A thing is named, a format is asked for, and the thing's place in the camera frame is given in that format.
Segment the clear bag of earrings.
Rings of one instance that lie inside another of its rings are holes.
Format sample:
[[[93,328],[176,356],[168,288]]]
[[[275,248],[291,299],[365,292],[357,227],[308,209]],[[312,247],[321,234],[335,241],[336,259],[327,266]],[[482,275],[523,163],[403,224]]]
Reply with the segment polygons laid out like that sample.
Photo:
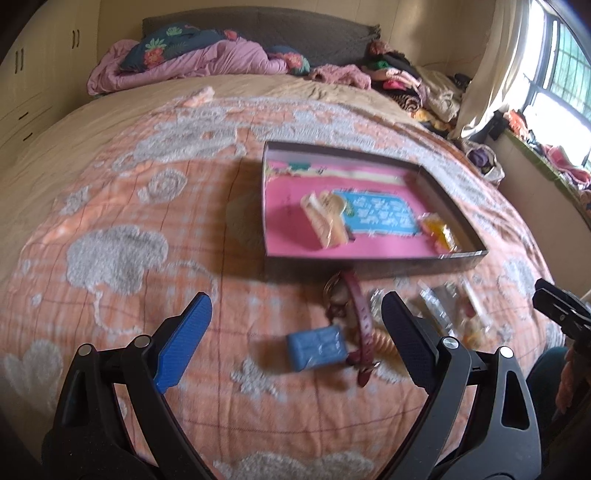
[[[461,339],[472,350],[483,349],[488,341],[493,321],[466,278],[459,280],[458,293],[457,319]]]

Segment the clear bag yellow jewelry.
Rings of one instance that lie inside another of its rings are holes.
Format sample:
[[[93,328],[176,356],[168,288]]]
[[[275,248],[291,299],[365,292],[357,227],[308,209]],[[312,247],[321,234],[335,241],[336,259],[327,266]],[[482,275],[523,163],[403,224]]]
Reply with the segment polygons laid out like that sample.
[[[440,253],[453,254],[462,251],[451,227],[437,213],[426,213],[420,217],[419,222],[423,232],[431,238]]]

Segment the maroon leather watch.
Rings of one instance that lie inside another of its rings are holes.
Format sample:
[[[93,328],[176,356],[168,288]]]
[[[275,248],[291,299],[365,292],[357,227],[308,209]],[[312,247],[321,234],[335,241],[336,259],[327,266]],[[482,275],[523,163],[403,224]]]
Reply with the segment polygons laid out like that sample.
[[[342,270],[332,275],[322,290],[322,299],[329,321],[342,319],[353,323],[358,347],[349,352],[346,364],[356,368],[356,382],[363,388],[369,383],[379,363],[375,361],[372,312],[355,272]]]

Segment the small blue box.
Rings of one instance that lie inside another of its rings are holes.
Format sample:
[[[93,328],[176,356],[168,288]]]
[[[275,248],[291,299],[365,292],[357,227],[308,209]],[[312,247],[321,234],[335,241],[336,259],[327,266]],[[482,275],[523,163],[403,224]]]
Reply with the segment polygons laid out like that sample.
[[[294,372],[343,363],[348,349],[337,325],[287,335],[287,356]]]

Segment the beige hair claw clip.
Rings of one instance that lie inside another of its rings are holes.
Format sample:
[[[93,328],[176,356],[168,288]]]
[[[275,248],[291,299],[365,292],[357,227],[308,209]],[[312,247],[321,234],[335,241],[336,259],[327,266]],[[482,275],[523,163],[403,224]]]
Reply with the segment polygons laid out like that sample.
[[[310,222],[322,249],[335,248],[349,243],[342,215],[346,201],[332,191],[311,192],[301,198],[301,209]]]

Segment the clear bag silver jewelry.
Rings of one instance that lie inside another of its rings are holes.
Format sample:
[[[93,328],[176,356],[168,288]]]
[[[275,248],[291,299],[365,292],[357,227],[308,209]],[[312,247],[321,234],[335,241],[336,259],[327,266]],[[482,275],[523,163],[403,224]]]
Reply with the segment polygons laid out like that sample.
[[[419,295],[442,335],[460,337],[460,294],[454,282],[430,287],[418,282]]]

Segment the bag with purple cloth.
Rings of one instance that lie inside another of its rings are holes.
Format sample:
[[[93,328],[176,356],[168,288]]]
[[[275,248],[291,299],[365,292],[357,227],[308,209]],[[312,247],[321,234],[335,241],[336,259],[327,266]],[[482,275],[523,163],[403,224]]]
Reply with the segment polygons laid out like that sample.
[[[463,142],[463,148],[468,160],[478,169],[481,176],[498,188],[505,178],[505,171],[492,148],[469,140]]]

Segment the clothes on window sill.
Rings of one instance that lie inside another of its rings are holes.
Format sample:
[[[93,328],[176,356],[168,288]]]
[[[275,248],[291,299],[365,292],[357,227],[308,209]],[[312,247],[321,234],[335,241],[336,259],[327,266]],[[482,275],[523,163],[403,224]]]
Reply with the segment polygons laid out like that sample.
[[[538,142],[520,111],[504,112],[501,120],[506,123],[504,135],[590,224],[590,171],[572,164],[563,147]]]

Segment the window with metal grille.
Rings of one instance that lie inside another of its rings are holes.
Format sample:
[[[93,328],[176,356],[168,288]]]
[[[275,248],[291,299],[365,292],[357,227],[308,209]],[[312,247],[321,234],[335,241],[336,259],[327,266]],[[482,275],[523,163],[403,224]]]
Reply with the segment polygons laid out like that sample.
[[[543,1],[530,6],[522,72],[529,84],[524,114],[535,138],[563,147],[573,165],[589,170],[590,60]]]

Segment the cream curtain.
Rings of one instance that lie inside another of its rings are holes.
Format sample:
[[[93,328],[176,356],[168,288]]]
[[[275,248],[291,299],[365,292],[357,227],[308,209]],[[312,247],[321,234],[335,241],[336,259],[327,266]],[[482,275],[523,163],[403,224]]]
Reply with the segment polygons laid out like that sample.
[[[451,139],[480,130],[503,107],[525,101],[544,48],[546,11],[540,1],[498,1],[481,64],[463,96]]]

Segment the tan bed sheet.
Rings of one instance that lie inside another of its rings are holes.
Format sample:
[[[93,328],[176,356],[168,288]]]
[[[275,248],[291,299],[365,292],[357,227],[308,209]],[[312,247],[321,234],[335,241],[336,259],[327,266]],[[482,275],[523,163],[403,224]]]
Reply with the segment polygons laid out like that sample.
[[[1,160],[1,277],[70,185],[102,146],[147,112],[211,86],[219,97],[315,99],[349,105],[388,122],[420,124],[376,91],[297,79],[290,75],[223,75],[161,82],[93,100],[50,126],[14,160]]]

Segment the shallow cardboard box pink-lined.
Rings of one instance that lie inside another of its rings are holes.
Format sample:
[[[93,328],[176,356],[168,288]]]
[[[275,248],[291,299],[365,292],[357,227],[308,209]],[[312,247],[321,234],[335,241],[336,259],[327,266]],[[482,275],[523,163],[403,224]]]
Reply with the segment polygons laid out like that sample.
[[[346,201],[349,243],[322,249],[301,209],[311,192]],[[366,278],[469,270],[488,249],[448,191],[424,167],[352,150],[269,141],[263,149],[262,220],[266,271],[317,277],[353,268]],[[462,251],[440,253],[419,219],[437,213]]]

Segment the dark grey headboard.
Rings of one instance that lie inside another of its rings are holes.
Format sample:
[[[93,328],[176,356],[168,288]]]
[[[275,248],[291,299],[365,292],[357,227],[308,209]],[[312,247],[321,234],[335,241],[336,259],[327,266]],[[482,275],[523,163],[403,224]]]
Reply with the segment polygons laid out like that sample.
[[[142,20],[142,34],[177,22],[199,29],[233,30],[266,48],[291,47],[314,66],[360,65],[367,58],[370,42],[381,35],[378,25],[304,10],[257,6],[204,8],[147,17]]]

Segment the cream wardrobe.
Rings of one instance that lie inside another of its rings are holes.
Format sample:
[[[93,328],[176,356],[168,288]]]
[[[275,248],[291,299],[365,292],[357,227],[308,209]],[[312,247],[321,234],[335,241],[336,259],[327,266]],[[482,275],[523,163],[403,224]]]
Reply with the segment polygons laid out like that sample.
[[[49,126],[89,101],[100,3],[46,1],[1,63],[1,167]]]

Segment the pink crumpled blanket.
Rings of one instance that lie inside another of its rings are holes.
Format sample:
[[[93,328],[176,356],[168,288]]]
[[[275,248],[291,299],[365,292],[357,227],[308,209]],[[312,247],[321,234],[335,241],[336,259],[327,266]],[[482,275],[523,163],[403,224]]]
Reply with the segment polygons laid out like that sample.
[[[201,50],[185,53],[164,61],[141,73],[124,73],[120,64],[133,47],[134,40],[115,42],[86,83],[90,96],[110,94],[167,80],[200,78],[219,75],[283,75],[288,73],[287,62],[270,59],[259,43],[238,38],[221,40]]]

